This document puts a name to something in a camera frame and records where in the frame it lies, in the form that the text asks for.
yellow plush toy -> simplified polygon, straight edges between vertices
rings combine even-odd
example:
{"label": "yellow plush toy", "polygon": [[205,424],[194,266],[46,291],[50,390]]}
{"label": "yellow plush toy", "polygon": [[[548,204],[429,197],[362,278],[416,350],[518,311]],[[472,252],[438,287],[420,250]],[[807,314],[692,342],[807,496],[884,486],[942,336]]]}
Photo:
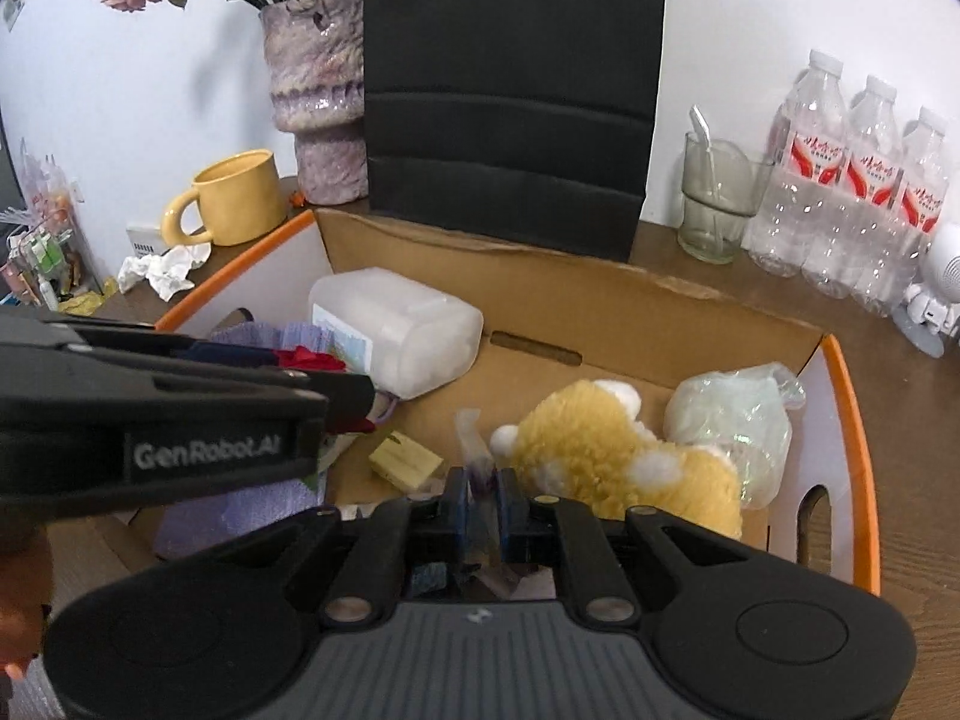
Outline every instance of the yellow plush toy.
{"label": "yellow plush toy", "polygon": [[740,480],[720,451],[662,442],[642,422],[640,395],[616,381],[579,381],[554,392],[520,425],[491,436],[529,494],[583,501],[597,517],[656,506],[740,538]]}

electrical outlet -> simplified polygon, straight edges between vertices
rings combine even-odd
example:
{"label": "electrical outlet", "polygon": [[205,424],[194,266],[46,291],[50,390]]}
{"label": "electrical outlet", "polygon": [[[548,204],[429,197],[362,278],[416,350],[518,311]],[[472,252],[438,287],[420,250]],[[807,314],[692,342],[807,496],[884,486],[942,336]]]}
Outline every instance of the electrical outlet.
{"label": "electrical outlet", "polygon": [[170,250],[170,247],[163,242],[159,227],[130,224],[127,227],[127,237],[130,238],[130,243],[137,257],[146,254],[165,254]]}

gray ribbed panel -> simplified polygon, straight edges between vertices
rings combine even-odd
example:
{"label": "gray ribbed panel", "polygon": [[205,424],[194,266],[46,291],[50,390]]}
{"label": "gray ribbed panel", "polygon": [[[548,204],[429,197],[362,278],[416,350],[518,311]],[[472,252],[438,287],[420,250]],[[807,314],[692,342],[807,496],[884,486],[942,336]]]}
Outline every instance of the gray ribbed panel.
{"label": "gray ribbed panel", "polygon": [[707,720],[627,635],[579,628],[556,602],[401,604],[336,635],[250,720]]}

mug handle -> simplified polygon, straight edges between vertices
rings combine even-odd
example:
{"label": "mug handle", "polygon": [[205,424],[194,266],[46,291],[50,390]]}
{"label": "mug handle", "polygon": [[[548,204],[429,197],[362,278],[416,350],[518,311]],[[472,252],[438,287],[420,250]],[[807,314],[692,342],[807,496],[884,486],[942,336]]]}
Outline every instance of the mug handle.
{"label": "mug handle", "polygon": [[176,245],[193,247],[197,244],[208,244],[213,241],[213,233],[209,230],[196,235],[188,235],[184,232],[184,225],[182,224],[184,211],[189,204],[197,202],[199,199],[200,191],[196,187],[192,187],[176,199],[171,200],[167,207],[163,209],[163,218],[160,220],[160,234],[163,236],[166,245],[170,247]]}

human hand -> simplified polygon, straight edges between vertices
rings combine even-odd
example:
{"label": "human hand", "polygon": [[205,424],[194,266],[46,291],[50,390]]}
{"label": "human hand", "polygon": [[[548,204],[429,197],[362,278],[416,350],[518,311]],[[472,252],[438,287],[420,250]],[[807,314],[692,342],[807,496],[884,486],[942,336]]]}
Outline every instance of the human hand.
{"label": "human hand", "polygon": [[22,680],[40,651],[53,596],[50,542],[38,533],[22,552],[0,556],[0,666]]}

